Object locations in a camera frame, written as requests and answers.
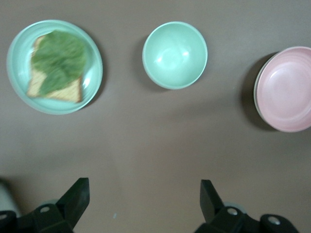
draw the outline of bread crust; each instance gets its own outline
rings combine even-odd
[[[34,56],[36,51],[38,50],[38,46],[45,35],[38,37],[34,42],[34,51],[32,52],[31,56]],[[31,67],[31,79],[29,81],[29,86],[27,90],[27,96],[31,98],[42,98],[39,94],[40,87],[44,80],[46,79],[46,74],[42,71],[36,70],[33,68],[32,64],[30,63]],[[44,98],[46,99],[55,99],[55,100],[63,100],[63,101],[71,101],[71,102],[81,102],[83,99],[82,95],[82,79],[83,76],[81,75],[78,79],[71,82],[67,87],[53,91]]]

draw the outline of brown table surface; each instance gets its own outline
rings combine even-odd
[[[311,229],[311,129],[273,130],[253,102],[273,53],[311,47],[309,0],[2,0],[0,175],[25,214],[89,177],[91,202],[75,232],[192,233],[203,223],[200,180],[255,218],[274,213]],[[96,42],[104,76],[94,100],[54,116],[10,85],[14,37],[45,19],[71,22]],[[154,28],[184,21],[208,46],[201,78],[181,90],[154,84],[141,62]]]

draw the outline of pink plate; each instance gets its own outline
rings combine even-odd
[[[276,54],[259,73],[255,103],[273,128],[297,132],[311,126],[311,49],[292,47]]]

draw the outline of green lettuce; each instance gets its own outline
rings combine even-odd
[[[39,90],[45,96],[64,89],[82,75],[86,64],[85,45],[74,35],[53,31],[44,36],[31,64],[47,75]]]

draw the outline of sandwich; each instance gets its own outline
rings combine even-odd
[[[83,41],[67,32],[40,36],[31,55],[27,96],[81,102],[86,49]]]

